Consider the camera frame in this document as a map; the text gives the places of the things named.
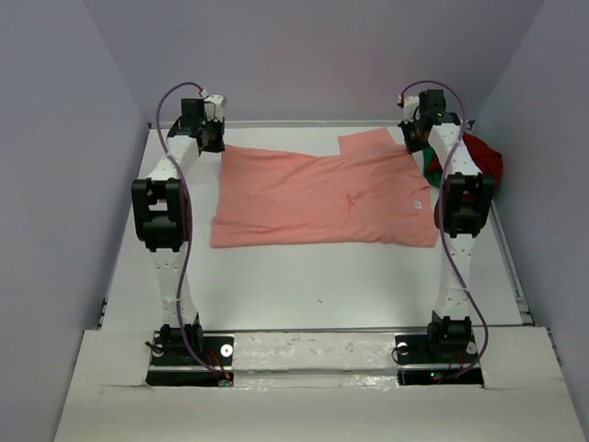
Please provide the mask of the pink t shirt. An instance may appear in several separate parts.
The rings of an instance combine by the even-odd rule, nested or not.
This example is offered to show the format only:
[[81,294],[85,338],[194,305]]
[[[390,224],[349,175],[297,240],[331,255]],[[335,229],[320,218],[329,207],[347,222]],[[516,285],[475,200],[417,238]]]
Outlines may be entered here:
[[386,128],[338,139],[311,156],[230,145],[221,156],[212,222],[216,249],[318,243],[431,248],[430,184]]

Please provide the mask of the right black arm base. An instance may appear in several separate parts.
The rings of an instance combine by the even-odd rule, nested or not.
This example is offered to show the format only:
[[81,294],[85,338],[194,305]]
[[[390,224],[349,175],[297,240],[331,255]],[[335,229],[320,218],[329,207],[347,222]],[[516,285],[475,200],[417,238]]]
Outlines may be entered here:
[[425,334],[401,334],[395,337],[391,358],[398,366],[397,380],[401,387],[438,385],[484,384],[482,371],[477,363],[465,370],[478,356],[474,337],[467,344],[452,345],[447,349],[432,351]]

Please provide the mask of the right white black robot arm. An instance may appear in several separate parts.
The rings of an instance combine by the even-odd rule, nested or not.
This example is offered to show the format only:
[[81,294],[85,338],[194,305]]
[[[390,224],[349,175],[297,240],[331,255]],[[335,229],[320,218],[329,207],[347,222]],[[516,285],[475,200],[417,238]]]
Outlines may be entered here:
[[470,312],[479,308],[468,291],[468,274],[475,241],[491,209],[495,181],[483,173],[464,142],[464,123],[446,109],[441,89],[417,96],[401,93],[399,127],[407,150],[430,147],[442,167],[434,223],[443,250],[439,294],[424,333],[396,338],[392,356],[402,366],[441,365],[477,360]]

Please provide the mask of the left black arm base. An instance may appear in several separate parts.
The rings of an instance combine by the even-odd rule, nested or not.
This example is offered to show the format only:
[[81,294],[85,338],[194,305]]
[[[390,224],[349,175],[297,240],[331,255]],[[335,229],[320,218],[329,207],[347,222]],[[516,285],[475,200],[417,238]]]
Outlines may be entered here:
[[152,387],[224,388],[234,385],[233,356],[235,337],[229,334],[204,334],[202,350],[194,353],[196,361],[186,349],[181,337],[164,343],[156,333],[151,342],[146,383]]

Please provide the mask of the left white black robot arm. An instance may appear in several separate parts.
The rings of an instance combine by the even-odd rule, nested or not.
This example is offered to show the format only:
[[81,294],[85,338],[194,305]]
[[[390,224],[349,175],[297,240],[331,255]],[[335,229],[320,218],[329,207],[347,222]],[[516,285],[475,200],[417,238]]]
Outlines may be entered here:
[[225,150],[225,97],[183,99],[180,107],[167,134],[156,128],[163,156],[131,185],[133,220],[156,267],[162,300],[162,326],[146,344],[154,363],[203,366],[205,340],[188,282],[193,220],[186,176],[203,152]]

